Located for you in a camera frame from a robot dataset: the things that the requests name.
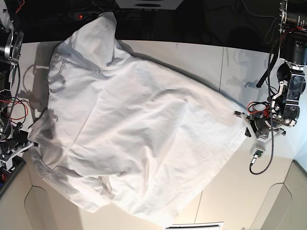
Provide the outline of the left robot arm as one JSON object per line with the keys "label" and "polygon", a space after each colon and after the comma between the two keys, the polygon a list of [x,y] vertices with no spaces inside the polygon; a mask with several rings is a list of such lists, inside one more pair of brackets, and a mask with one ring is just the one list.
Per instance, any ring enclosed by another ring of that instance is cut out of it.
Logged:
{"label": "left robot arm", "polygon": [[260,88],[270,81],[271,70],[277,59],[283,64],[277,70],[279,88],[273,92],[268,86],[266,102],[251,102],[248,114],[235,112],[247,122],[247,137],[268,138],[272,131],[285,135],[282,129],[296,125],[300,108],[300,95],[307,83],[304,68],[307,65],[307,2],[283,0],[280,3],[280,29],[269,55],[268,67],[257,83]]}

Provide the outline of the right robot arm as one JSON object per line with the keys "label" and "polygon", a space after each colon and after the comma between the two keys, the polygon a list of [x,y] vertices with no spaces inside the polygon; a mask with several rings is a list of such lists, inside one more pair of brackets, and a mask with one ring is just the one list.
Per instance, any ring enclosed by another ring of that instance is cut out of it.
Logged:
{"label": "right robot arm", "polygon": [[13,158],[37,143],[22,131],[30,103],[18,98],[21,85],[19,58],[24,34],[17,14],[24,0],[0,2],[0,168],[9,171]]}

